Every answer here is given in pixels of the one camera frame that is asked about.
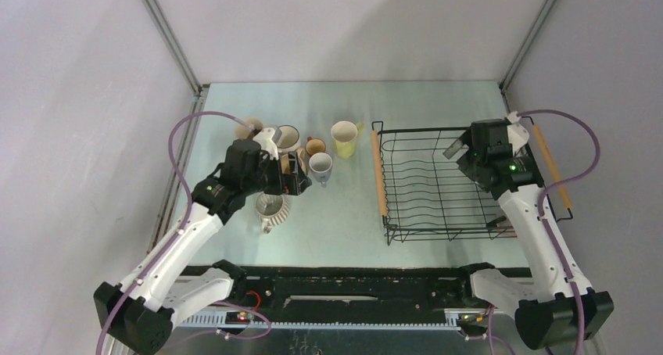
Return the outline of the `floral patterned cream mug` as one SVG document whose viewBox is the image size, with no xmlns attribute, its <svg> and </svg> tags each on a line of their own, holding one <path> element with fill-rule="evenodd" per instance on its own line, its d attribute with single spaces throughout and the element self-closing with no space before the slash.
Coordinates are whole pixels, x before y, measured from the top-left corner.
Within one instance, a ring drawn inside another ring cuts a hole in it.
<svg viewBox="0 0 663 355">
<path fill-rule="evenodd" d="M 254 136 L 260 133 L 264 128 L 263 122 L 257 117 L 247 117 L 245 118 L 244 122 L 249 126 L 245 127 L 244 125 L 240 124 L 235 128 L 235 137 L 237 139 L 252 140 Z"/>
</svg>

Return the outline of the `yellow green faceted mug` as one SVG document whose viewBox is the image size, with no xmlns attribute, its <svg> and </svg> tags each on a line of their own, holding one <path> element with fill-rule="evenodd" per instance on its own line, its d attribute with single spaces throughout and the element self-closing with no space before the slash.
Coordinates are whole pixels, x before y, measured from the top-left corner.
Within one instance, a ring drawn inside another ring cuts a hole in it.
<svg viewBox="0 0 663 355">
<path fill-rule="evenodd" d="M 358 138 L 364 131 L 364 123 L 342 120 L 331 127 L 333 148 L 338 158 L 349 159 L 357 149 Z"/>
</svg>

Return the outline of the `small red orange cup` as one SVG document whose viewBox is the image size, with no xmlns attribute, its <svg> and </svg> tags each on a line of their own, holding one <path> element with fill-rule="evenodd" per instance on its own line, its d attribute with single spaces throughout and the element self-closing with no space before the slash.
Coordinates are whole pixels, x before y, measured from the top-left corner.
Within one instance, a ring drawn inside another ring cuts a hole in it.
<svg viewBox="0 0 663 355">
<path fill-rule="evenodd" d="M 308 156 L 313 156 L 320 152 L 326 152 L 327 146 L 321 138 L 308 137 L 304 149 Z"/>
</svg>

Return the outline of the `small grey blue cup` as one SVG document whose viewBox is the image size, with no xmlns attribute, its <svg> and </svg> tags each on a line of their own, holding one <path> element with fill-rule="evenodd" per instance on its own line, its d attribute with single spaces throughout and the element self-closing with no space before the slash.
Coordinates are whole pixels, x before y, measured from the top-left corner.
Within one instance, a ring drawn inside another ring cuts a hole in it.
<svg viewBox="0 0 663 355">
<path fill-rule="evenodd" d="M 333 168 L 332 157 L 326 152 L 317 152 L 310 157 L 309 168 L 314 180 L 326 188 Z"/>
</svg>

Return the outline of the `striped grey white mug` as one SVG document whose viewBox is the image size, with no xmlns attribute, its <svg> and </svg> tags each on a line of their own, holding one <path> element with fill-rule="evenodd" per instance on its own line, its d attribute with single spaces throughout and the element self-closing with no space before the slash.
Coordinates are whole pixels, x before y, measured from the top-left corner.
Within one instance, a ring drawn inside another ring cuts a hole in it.
<svg viewBox="0 0 663 355">
<path fill-rule="evenodd" d="M 261 193 L 255 201 L 256 215 L 260 219 L 260 229 L 269 234 L 274 227 L 283 224 L 291 211 L 290 200 L 286 195 Z"/>
</svg>

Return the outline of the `beige round speckled mug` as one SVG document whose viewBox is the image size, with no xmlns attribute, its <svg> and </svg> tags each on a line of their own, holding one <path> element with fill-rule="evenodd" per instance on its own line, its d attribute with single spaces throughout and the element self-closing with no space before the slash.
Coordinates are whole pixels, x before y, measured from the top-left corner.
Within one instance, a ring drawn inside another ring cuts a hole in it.
<svg viewBox="0 0 663 355">
<path fill-rule="evenodd" d="M 307 154 L 306 154 L 305 149 L 302 148 L 302 147 L 299 147 L 299 148 L 295 151 L 295 154 L 296 154 L 296 158 L 297 158 L 297 161 L 298 161 L 298 164 L 299 164 L 300 169 L 302 170 L 302 172 L 303 172 L 305 175 L 308 175 L 308 170 L 309 170 L 309 168 L 308 168 L 308 166 L 307 166 L 307 164 L 306 164 Z"/>
</svg>

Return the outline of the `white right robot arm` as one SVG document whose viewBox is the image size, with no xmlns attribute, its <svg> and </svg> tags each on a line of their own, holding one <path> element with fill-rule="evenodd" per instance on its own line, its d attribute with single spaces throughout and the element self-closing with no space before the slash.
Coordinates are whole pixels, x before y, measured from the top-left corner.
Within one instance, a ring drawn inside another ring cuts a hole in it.
<svg viewBox="0 0 663 355">
<path fill-rule="evenodd" d="M 580 353 L 614 303 L 593 288 L 565 244 L 536 161 L 524 150 L 528 143 L 528 131 L 516 120 L 480 120 L 443 153 L 451 159 L 463 152 L 459 170 L 497 201 L 533 280 L 527 287 L 488 267 L 458 281 L 454 294 L 466 307 L 484 300 L 508 314 L 532 350 L 575 343 Z"/>
</svg>

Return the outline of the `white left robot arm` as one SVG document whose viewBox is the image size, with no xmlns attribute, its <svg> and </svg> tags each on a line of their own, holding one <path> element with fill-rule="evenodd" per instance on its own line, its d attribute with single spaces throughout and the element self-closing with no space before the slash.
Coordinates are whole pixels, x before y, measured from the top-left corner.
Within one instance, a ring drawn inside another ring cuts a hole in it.
<svg viewBox="0 0 663 355">
<path fill-rule="evenodd" d="M 224 162 L 201 180 L 188 199 L 185 214 L 155 249 L 122 281 L 103 282 L 93 300 L 102 327 L 138 354 L 155 354 L 183 320 L 223 300 L 238 305 L 247 284 L 237 271 L 214 268 L 175 290 L 181 272 L 199 249 L 256 193 L 300 195 L 311 185 L 298 152 L 271 155 L 253 140 L 235 140 Z"/>
</svg>

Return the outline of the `white mug black handle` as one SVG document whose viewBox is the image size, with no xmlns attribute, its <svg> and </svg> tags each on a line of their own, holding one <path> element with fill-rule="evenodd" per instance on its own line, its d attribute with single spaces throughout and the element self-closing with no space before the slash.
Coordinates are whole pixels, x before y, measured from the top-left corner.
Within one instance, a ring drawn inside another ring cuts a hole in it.
<svg viewBox="0 0 663 355">
<path fill-rule="evenodd" d="M 301 147 L 300 133 L 297 128 L 292 125 L 281 125 L 279 130 L 281 135 L 277 141 L 277 147 L 280 154 L 295 152 Z"/>
</svg>

